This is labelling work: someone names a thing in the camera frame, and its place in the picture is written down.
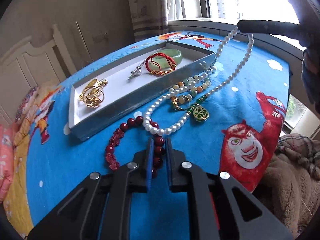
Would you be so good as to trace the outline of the yellow floral bedsheet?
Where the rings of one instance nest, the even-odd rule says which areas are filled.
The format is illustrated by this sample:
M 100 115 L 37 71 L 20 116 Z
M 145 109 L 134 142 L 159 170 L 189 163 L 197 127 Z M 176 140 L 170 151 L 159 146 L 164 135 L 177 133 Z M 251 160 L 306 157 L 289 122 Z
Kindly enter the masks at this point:
M 26 180 L 29 141 L 30 137 L 27 135 L 14 150 L 14 176 L 4 200 L 7 219 L 22 238 L 28 236 L 33 228 Z

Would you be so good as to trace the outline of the pink folded quilt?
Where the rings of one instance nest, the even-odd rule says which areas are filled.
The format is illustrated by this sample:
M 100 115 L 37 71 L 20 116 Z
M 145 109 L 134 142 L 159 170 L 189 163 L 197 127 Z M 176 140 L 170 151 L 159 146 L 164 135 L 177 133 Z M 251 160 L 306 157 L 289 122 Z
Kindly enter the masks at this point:
M 13 139 L 15 135 L 14 128 L 15 128 L 15 125 L 13 123 L 7 128 L 1 125 L 1 155 L 0 155 L 1 203 L 4 202 L 14 177 L 14 146 L 13 146 Z

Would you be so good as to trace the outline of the green jade bangle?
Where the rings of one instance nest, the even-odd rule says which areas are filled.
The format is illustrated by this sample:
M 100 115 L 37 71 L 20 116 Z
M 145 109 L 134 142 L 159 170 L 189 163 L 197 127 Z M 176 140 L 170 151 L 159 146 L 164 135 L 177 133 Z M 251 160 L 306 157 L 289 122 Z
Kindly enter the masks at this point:
M 156 55 L 149 59 L 148 66 L 151 69 L 158 69 L 158 67 L 161 69 L 170 69 L 170 65 L 178 65 L 183 59 L 182 52 L 178 49 L 162 49 L 159 53 L 165 56 Z

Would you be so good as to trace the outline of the yellow checked pillow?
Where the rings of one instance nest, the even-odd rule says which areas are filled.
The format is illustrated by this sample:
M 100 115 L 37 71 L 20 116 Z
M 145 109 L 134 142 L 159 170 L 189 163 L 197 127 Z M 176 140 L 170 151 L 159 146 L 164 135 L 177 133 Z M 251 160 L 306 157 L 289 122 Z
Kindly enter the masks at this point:
M 48 133 L 48 117 L 54 108 L 54 95 L 60 91 L 60 86 L 44 85 L 39 87 L 39 93 L 33 105 L 30 107 L 18 131 L 14 136 L 14 146 L 18 146 L 20 141 L 27 135 L 33 137 L 38 129 L 41 136 L 41 144 L 45 144 L 50 135 Z

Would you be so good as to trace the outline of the striped printed curtain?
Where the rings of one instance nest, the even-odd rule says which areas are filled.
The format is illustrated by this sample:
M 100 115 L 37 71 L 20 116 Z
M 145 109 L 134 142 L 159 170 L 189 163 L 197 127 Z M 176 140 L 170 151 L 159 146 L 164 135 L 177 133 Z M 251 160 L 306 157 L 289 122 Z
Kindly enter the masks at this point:
M 182 18 L 181 0 L 129 0 L 135 41 L 166 34 L 168 22 Z

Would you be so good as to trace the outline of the wall power socket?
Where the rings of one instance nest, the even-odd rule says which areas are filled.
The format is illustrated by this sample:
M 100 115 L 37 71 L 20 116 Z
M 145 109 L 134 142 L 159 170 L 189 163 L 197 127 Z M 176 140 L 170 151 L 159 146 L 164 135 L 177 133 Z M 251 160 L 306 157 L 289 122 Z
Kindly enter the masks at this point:
M 100 43 L 100 42 L 106 41 L 108 40 L 108 32 L 95 34 L 92 36 L 92 39 L 94 43 Z

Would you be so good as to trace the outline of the white wooden headboard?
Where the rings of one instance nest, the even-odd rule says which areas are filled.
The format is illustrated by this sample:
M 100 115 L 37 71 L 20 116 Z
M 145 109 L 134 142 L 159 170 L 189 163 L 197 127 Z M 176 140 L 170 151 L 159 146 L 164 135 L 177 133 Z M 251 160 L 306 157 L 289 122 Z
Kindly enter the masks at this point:
M 41 47 L 28 36 L 1 58 L 1 125 L 13 122 L 17 107 L 27 92 L 44 83 L 57 85 L 77 72 L 57 24 L 53 38 Z

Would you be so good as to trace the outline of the grey cardboard jewelry tray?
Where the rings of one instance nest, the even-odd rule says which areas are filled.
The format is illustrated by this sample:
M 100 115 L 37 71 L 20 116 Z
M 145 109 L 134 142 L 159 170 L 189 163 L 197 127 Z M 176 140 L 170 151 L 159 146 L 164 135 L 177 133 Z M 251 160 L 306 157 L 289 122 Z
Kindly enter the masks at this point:
M 155 77 L 146 70 L 130 78 L 131 71 L 149 55 L 162 49 L 178 49 L 182 61 L 177 69 L 163 77 Z M 141 50 L 126 50 L 116 60 L 95 70 L 71 87 L 68 124 L 71 133 L 85 141 L 138 107 L 165 93 L 172 85 L 200 74 L 214 61 L 214 53 L 195 45 L 174 41 L 153 44 Z M 106 79 L 104 101 L 97 108 L 86 107 L 79 101 L 82 90 L 93 79 Z

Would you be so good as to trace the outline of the gold bangle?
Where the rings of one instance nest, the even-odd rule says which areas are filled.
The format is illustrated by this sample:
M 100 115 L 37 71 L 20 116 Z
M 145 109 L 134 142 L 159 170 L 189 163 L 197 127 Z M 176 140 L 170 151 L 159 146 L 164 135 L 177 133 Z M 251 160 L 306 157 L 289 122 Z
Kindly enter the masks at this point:
M 79 100 L 83 101 L 84 97 L 87 95 L 90 98 L 98 98 L 103 94 L 103 88 L 108 84 L 106 79 L 93 79 L 91 80 L 86 87 L 82 90 L 79 95 Z

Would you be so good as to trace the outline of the silver brooch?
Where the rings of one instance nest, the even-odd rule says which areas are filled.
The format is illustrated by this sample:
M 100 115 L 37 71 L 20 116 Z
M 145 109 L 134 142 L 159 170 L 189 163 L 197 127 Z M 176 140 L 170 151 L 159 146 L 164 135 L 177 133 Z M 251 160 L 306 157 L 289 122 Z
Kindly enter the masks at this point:
M 145 60 L 142 61 L 133 71 L 131 71 L 131 74 L 129 76 L 129 80 L 131 80 L 132 78 L 138 77 L 142 74 L 142 69 L 145 65 Z

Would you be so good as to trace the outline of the white pearl necklace jade pendant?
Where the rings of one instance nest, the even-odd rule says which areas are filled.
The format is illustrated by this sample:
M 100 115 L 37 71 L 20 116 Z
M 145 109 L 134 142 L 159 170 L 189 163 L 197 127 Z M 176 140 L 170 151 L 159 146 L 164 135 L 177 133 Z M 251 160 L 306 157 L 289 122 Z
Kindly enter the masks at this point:
M 188 121 L 191 116 L 193 116 L 197 121 L 205 121 L 208 119 L 209 112 L 201 106 L 201 103 L 203 103 L 214 93 L 220 91 L 225 86 L 230 84 L 231 81 L 233 81 L 240 73 L 240 70 L 245 66 L 251 56 L 254 38 L 253 34 L 248 34 L 248 44 L 244 58 L 240 61 L 232 74 L 227 77 L 227 79 L 225 79 L 225 81 L 222 81 L 216 87 L 211 88 L 212 83 L 210 81 L 210 75 L 215 71 L 215 63 L 220 57 L 223 47 L 231 39 L 233 39 L 238 34 L 238 32 L 238 28 L 234 28 L 230 33 L 228 33 L 227 36 L 225 36 L 224 40 L 221 42 L 219 48 L 215 53 L 214 61 L 209 67 L 207 67 L 207 69 L 203 73 L 195 75 L 193 77 L 189 77 L 185 81 L 174 85 L 168 90 L 167 94 L 158 98 L 148 108 L 148 110 L 143 115 L 143 127 L 147 132 L 149 132 L 151 135 L 158 135 L 160 137 L 164 135 L 171 135 L 172 133 L 175 133 L 180 128 L 182 128 L 182 126 Z M 177 108 L 179 108 L 180 105 L 186 103 L 188 104 L 188 107 L 182 110 L 184 111 L 183 116 L 180 117 L 179 120 L 173 125 L 166 128 L 159 128 L 151 120 L 151 115 L 157 109 L 157 107 L 159 107 L 166 100 L 170 100 L 173 106 Z

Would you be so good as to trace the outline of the embroidered small pillow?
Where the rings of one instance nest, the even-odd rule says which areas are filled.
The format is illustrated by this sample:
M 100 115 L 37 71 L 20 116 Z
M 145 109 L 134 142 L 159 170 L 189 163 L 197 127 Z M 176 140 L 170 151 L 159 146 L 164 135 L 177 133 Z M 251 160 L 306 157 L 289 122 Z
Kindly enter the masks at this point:
M 21 101 L 15 115 L 15 123 L 17 125 L 22 124 L 30 107 L 33 105 L 36 97 L 38 96 L 38 93 L 39 93 L 39 86 L 34 86 L 29 90 L 29 92 L 25 95 L 25 97 Z

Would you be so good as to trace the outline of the white lamp pole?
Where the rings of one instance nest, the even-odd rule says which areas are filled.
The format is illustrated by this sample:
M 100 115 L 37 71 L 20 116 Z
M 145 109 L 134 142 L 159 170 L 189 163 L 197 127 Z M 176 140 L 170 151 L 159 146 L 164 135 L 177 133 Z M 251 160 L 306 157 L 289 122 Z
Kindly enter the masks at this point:
M 86 41 L 85 41 L 84 36 L 83 36 L 83 34 L 82 34 L 80 25 L 79 25 L 78 21 L 75 21 L 75 23 L 76 23 L 76 27 L 77 27 L 77 30 L 78 30 L 78 32 L 79 32 L 80 38 L 81 38 L 82 45 L 83 45 L 84 48 L 85 48 L 86 54 L 87 54 L 88 58 L 90 59 L 90 62 L 93 62 L 93 59 L 92 59 L 91 54 L 90 54 L 90 52 L 89 52 L 89 49 L 88 49 L 88 47 L 87 47 Z

